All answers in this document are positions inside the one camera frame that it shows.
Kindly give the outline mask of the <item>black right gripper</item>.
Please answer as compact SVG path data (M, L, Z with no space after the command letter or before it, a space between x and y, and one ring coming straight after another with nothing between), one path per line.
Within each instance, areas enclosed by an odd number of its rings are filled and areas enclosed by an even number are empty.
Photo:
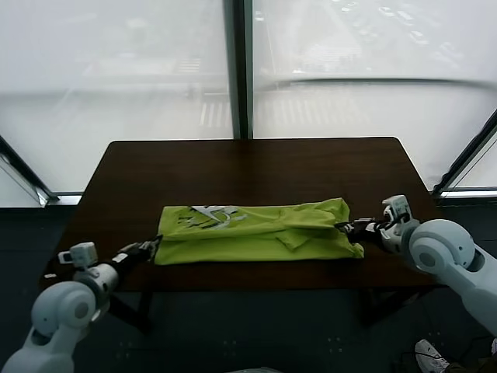
M372 218L358 218L352 222L340 222L334 227L347 232L349 241L378 241L381 239L381 223Z

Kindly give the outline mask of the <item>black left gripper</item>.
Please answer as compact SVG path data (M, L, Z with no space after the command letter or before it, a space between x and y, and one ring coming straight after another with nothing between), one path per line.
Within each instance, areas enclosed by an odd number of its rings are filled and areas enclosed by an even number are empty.
M118 274L128 274L138 264L149 261L150 252L156 252L162 241L162 235L157 235L152 239L143 242L129 244L112 258L112 267Z

